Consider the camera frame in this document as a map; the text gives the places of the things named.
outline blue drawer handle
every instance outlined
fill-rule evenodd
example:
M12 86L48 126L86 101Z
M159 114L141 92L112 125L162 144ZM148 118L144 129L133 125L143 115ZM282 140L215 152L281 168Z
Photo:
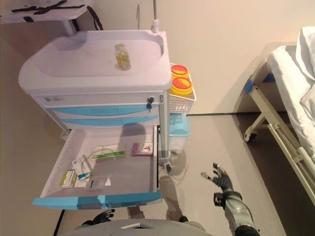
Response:
M107 118L107 119L61 119L61 122L68 124L89 125L89 126L121 126L139 124L158 118L150 117L127 117L127 118Z
M114 106L114 107L67 107L53 108L54 112L81 115L81 116L118 116L127 115L147 110L144 105L141 106Z
M161 192L86 197L35 198L33 205L54 209L105 209L143 205L162 198Z

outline glass bottle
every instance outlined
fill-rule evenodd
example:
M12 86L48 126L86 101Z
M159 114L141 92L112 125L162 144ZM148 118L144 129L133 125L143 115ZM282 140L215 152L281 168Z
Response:
M115 55L119 69L129 70L130 69L129 54L123 43L115 45Z

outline wire basket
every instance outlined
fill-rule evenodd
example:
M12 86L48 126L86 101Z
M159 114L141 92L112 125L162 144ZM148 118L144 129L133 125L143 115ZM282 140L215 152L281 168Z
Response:
M193 102L196 100L196 93L194 87L189 97L182 97L170 94L169 95L169 112L171 113L189 113Z

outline red lid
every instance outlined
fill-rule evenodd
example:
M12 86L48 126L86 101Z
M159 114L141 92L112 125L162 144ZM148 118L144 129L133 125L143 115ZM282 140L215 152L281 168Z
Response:
M179 89L189 89L191 87L191 82L187 78L177 77L173 79L173 85Z
M183 65L173 65L171 67L172 72L178 75L185 75L188 73L188 70L186 67L184 67Z

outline drawer lock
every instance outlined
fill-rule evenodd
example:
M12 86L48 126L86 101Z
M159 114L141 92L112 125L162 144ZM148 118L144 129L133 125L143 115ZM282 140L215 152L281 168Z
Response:
M149 112L152 109L152 103L153 102L154 102L154 97L153 96L147 98L147 109L149 110Z

